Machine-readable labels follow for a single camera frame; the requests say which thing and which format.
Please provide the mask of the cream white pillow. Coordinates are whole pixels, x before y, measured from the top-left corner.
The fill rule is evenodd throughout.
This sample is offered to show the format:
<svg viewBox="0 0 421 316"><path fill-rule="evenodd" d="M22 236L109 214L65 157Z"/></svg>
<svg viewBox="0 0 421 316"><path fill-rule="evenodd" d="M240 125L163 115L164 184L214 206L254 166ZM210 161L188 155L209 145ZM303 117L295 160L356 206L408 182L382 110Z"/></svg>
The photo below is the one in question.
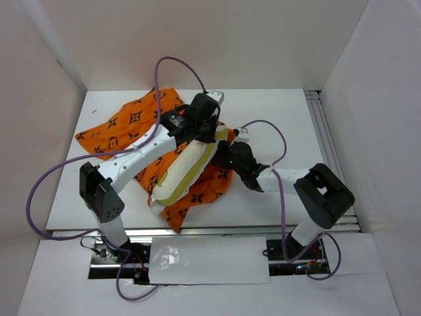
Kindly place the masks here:
<svg viewBox="0 0 421 316"><path fill-rule="evenodd" d="M167 168L152 190L149 208L159 215L168 207L183 198L189 188L199 178L213 158L218 144L228 139L228 127L219 124L216 127L215 141L212 143L193 140Z"/></svg>

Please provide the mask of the orange patterned pillowcase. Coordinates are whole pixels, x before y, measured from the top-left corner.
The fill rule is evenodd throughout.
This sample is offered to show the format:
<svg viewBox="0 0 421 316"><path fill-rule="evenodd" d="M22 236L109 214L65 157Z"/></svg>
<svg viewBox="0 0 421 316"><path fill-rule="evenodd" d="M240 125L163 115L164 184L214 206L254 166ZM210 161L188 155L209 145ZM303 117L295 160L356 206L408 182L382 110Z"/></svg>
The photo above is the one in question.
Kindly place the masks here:
<svg viewBox="0 0 421 316"><path fill-rule="evenodd" d="M126 149L139 140L157 121L157 97L154 90L142 98L124 104L106 122L75 134L76 141L90 154ZM137 193L143 195L144 206L151 205L151 194L164 172L187 148L179 145L174 151L158 157L145 170L134 176ZM224 195L233 178L233 171L209 162L189 192L176 203L165 206L159 213L168 226L180 233L188 211L192 207L211 204Z"/></svg>

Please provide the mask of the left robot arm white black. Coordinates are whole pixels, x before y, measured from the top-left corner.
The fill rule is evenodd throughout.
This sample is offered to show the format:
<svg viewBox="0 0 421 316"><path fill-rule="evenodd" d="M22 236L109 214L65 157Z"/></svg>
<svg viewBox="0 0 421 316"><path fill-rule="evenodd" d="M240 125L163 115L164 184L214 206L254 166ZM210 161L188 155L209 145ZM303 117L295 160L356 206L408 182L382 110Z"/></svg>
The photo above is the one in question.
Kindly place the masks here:
<svg viewBox="0 0 421 316"><path fill-rule="evenodd" d="M93 213L106 245L106 254L116 263L125 261L135 250L122 222L125 204L119 193L127 183L163 155L187 143L184 161L174 162L157 179L156 187L164 196L153 197L163 206L184 197L199 178L218 147L217 127L220 106L189 105L183 113L171 110L130 147L99 165L80 167L80 196Z"/></svg>

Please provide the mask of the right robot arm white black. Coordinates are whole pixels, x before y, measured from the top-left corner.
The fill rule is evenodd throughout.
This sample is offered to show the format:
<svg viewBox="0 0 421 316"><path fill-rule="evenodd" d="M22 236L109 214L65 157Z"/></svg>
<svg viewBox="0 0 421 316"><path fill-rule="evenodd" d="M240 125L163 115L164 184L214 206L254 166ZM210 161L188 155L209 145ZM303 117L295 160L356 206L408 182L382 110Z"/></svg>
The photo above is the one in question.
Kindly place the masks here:
<svg viewBox="0 0 421 316"><path fill-rule="evenodd" d="M276 169L259 163L245 142L218 146L212 164L233 170L246 188L256 192L296 195L306 217L285 236L282 247L289 259L301 258L320 234L331 229L354 205L354 194L323 163L309 169Z"/></svg>

